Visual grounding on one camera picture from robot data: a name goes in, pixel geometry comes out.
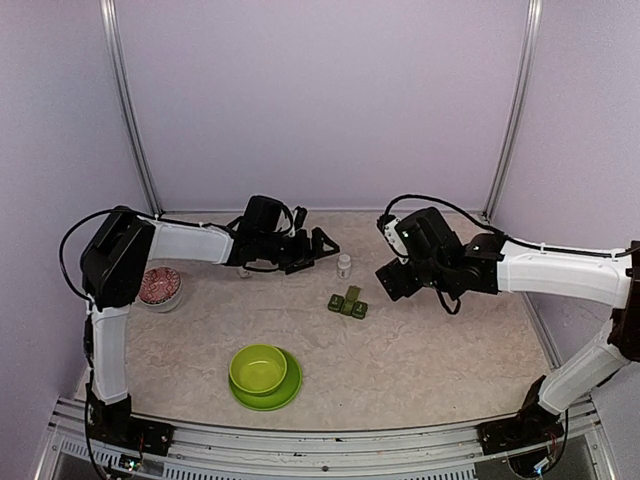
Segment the white pill bottle with code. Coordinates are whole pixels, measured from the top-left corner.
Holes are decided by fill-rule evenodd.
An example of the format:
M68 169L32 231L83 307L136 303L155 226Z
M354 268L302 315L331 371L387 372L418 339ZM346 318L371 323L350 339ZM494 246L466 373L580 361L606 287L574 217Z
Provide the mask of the white pill bottle with code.
M238 268L237 269L237 275L241 279L247 279L247 278L249 278L251 276L251 273L248 270L244 269L244 268Z

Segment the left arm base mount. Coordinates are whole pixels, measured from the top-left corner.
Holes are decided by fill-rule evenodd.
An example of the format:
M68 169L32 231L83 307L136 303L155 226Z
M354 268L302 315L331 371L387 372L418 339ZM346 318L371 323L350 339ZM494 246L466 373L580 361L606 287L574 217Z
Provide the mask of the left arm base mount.
M142 454L166 457L172 444L174 426L164 422L130 417L123 431L107 428L97 421L88 427L89 437L104 444Z

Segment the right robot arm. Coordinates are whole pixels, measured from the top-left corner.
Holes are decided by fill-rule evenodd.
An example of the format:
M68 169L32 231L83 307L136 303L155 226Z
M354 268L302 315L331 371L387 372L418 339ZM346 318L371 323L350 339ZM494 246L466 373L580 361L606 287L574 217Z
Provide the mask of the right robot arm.
M405 406L426 405L430 423L471 420L511 413L526 393L533 405L513 419L511 433L523 444L535 442L566 410L625 370L629 360L611 342L614 324L605 322L594 338L560 367L542 366L542 349L515 303L520 293L559 299L592 300L623 313L630 300L628 257L619 252L561 254L502 242L482 233L465 245L457 271L439 274L430 260L410 259L403 221L377 227L366 212L318 212L344 255L356 258L356 273L375 288L376 314L394 326L415 331L406 346L406 371L391 378L394 387L410 379Z

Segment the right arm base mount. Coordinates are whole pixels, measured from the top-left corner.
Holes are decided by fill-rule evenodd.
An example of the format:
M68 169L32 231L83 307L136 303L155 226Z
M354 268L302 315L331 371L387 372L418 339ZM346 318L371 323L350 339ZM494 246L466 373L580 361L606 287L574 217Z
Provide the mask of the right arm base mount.
M476 427L484 455L516 450L562 437L564 427L555 418L551 424L536 421L523 422L516 417L483 422Z

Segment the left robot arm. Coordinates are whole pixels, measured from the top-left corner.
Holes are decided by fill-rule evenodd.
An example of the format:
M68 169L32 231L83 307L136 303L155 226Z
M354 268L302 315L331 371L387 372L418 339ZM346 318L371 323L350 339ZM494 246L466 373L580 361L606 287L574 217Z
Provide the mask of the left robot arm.
M148 263L204 262L252 268L263 261L285 274L310 268L336 255L339 245L321 228L304 227L307 211L289 209L274 198L252 196L242 215L227 225L153 218L125 206L112 209L80 258L88 313L88 396L104 408L99 424L121 445L140 434L130 415L126 378L126 330Z

